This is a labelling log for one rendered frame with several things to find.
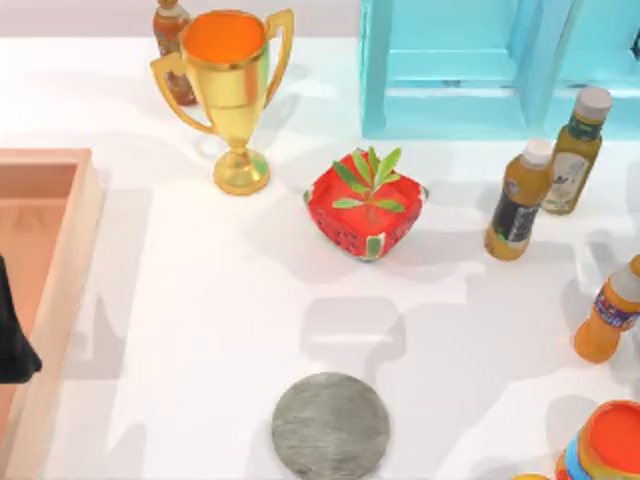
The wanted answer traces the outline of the gold trophy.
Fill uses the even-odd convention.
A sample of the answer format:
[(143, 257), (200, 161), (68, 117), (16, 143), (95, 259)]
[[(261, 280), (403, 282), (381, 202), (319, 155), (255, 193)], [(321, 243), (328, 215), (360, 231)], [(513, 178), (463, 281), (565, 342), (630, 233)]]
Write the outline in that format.
[[(290, 8), (264, 20), (240, 10), (216, 9), (193, 18), (179, 36), (178, 51), (151, 62), (156, 84), (174, 114), (228, 146), (213, 172), (215, 184), (228, 194), (251, 195), (269, 181), (268, 162), (248, 143), (283, 79), (294, 29)], [(169, 73), (187, 78), (207, 125), (186, 114), (173, 98), (166, 81)]]

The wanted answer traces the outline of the brown bottle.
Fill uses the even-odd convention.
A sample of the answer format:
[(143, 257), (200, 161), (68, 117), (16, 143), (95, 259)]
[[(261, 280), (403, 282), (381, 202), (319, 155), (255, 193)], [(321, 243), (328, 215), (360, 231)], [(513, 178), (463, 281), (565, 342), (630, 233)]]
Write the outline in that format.
[[(153, 31), (161, 56), (180, 51), (180, 33), (191, 22), (191, 17), (179, 0), (157, 0), (153, 17)], [(196, 104), (196, 98), (188, 79), (172, 72), (165, 75), (168, 87), (181, 106)]]

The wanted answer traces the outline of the olive green bottle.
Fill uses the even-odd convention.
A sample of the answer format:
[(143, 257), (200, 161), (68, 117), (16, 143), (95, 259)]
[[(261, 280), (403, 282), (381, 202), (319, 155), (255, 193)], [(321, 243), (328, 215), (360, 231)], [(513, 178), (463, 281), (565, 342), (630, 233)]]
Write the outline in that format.
[(603, 88), (588, 86), (578, 93), (571, 116), (556, 138), (552, 184), (541, 204), (547, 213), (568, 215), (575, 209), (598, 157), (612, 102)]

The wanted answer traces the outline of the yellow bottle with dark label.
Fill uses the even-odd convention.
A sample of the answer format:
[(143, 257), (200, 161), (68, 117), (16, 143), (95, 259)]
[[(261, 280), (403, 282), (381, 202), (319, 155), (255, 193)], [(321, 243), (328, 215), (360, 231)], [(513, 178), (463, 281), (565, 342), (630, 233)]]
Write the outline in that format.
[(528, 247), (542, 201), (551, 186), (552, 143), (530, 139), (506, 166), (502, 190), (485, 234), (485, 249), (494, 258), (511, 261)]

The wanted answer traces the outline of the light blue rack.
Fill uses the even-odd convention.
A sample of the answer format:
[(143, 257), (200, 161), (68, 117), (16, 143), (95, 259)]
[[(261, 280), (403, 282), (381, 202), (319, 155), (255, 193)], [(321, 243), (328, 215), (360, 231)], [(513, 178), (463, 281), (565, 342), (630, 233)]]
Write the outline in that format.
[(551, 136), (597, 86), (640, 140), (640, 0), (360, 0), (359, 80), (371, 139)]

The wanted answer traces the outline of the orange bottle with purple label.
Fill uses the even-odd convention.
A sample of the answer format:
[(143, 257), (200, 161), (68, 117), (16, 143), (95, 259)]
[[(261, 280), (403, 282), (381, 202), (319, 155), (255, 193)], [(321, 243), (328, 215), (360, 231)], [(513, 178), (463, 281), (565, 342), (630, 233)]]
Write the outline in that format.
[(621, 335), (640, 319), (640, 254), (612, 273), (574, 336), (574, 350), (600, 364), (616, 352)]

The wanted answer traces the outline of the red plant pot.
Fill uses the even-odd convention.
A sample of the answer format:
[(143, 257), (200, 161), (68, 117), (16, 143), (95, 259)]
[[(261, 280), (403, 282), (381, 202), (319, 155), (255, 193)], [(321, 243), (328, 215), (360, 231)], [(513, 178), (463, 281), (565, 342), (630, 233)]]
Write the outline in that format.
[(304, 193), (318, 229), (352, 257), (384, 257), (411, 230), (429, 191), (399, 173), (402, 151), (380, 156), (374, 148), (355, 149), (332, 163)]

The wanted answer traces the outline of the round grey coaster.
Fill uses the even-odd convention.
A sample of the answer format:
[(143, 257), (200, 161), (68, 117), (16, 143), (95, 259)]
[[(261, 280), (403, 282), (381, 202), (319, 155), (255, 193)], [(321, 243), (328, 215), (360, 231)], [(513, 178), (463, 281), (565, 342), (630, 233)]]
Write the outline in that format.
[(390, 437), (389, 414), (376, 391), (338, 372), (292, 384), (271, 419), (274, 451), (298, 480), (364, 480), (378, 469)]

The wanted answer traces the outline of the shallow salmon-coloured box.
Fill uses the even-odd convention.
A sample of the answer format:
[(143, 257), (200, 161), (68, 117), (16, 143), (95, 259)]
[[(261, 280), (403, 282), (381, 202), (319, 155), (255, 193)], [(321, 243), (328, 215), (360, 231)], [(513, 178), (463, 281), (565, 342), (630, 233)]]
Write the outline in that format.
[(102, 206), (90, 150), (0, 148), (0, 255), (42, 361), (28, 382), (0, 384), (0, 480), (40, 480)]

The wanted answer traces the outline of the stack of coloured rings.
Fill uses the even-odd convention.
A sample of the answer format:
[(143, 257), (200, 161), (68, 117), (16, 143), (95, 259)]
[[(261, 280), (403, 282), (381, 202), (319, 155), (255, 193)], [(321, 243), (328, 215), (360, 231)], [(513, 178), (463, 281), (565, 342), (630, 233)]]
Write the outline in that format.
[(640, 403), (600, 405), (561, 453), (555, 480), (640, 480)]

